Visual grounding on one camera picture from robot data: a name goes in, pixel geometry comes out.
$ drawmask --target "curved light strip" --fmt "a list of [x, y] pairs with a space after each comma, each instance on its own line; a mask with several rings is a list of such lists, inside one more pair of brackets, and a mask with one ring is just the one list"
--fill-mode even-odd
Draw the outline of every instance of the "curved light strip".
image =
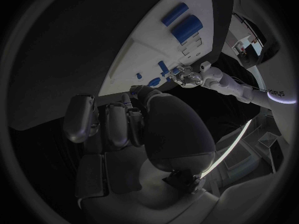
[[273, 100], [273, 101], [276, 101], [276, 102], [279, 102], [279, 103], [282, 103], [282, 104], [295, 104], [297, 101], [281, 101], [281, 100], [278, 100], [278, 99], [275, 99], [274, 97], [272, 97], [269, 92], [267, 92], [267, 95], [268, 97]]
[[212, 164], [212, 166], [205, 172], [203, 172], [201, 174], [200, 178], [203, 178], [204, 176], [206, 176], [209, 172], [211, 172], [214, 168], [217, 167], [217, 165], [219, 163], [221, 163], [223, 161], [223, 159], [226, 158], [226, 156], [233, 150], [233, 148], [237, 145], [237, 143], [240, 141], [240, 139], [242, 138], [243, 134], [245, 133], [245, 131], [247, 130], [249, 124], [250, 124], [251, 120], [249, 120], [247, 122], [247, 124], [245, 125], [245, 127], [243, 128], [243, 130], [241, 131], [241, 133], [239, 134], [239, 136], [236, 138], [236, 140], [233, 142], [233, 144], [225, 151], [225, 153], [215, 162]]

